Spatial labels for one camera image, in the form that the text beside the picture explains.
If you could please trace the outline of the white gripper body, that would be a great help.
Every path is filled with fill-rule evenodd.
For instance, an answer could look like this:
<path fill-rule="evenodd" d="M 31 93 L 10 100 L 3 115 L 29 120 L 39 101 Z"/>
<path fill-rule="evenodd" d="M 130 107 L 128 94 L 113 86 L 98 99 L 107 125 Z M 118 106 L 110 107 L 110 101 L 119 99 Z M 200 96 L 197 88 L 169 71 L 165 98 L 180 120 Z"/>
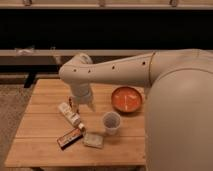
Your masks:
<path fill-rule="evenodd" d="M 71 97 L 74 103 L 87 104 L 93 100 L 93 92 L 88 83 L 72 84 L 71 91 Z"/>

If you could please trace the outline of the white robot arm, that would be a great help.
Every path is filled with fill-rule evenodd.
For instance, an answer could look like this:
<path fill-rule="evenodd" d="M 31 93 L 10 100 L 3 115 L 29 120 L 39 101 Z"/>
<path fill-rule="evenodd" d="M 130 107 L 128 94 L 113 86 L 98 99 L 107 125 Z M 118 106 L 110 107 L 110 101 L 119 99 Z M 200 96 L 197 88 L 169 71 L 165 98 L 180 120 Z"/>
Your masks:
<path fill-rule="evenodd" d="M 91 100 L 92 83 L 147 87 L 147 170 L 213 171 L 213 52 L 155 51 L 98 64 L 80 53 L 59 75 L 79 104 Z"/>

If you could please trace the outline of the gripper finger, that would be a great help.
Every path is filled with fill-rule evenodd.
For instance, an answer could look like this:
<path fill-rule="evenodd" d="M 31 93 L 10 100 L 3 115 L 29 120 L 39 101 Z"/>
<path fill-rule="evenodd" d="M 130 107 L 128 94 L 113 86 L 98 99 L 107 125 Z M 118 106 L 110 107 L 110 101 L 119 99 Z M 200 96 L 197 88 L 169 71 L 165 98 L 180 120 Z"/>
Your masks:
<path fill-rule="evenodd" d="M 78 105 L 72 101 L 71 97 L 69 97 L 69 105 L 74 113 L 79 113 Z"/>
<path fill-rule="evenodd" d="M 88 103 L 88 107 L 92 110 L 95 111 L 95 104 L 93 103 L 93 101 Z"/>

